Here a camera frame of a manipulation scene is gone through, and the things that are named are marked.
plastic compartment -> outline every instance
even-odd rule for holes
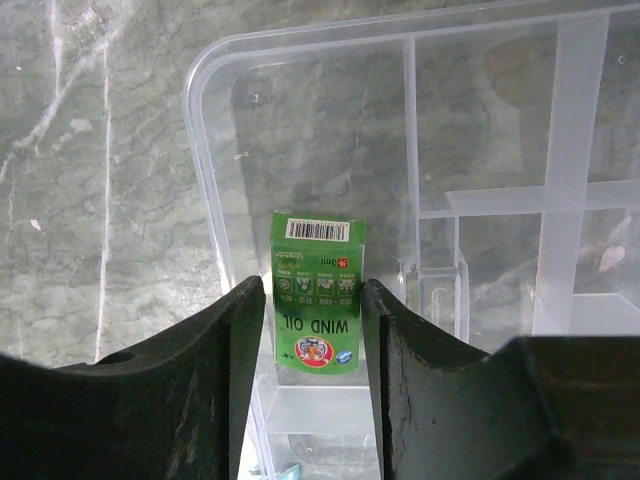
[[[223,288],[274,210],[362,217],[365,275],[464,341],[640,334],[640,2],[494,2],[223,39],[184,108]],[[261,341],[264,478],[376,478],[366,364],[319,377]]]

green box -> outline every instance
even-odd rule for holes
[[[365,234],[362,220],[273,215],[276,363],[321,375],[358,370]]]

plastic divider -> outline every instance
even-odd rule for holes
[[[418,168],[418,111],[416,94],[416,42],[410,38],[404,43],[404,114],[407,131],[407,174],[411,216],[414,218],[414,262],[420,268],[420,171]]]
[[[585,210],[640,207],[640,180],[591,183]]]
[[[374,433],[369,387],[279,387],[265,433]]]
[[[532,326],[537,335],[566,333],[571,323],[608,28],[604,14],[559,22],[545,184],[579,209],[542,215]]]

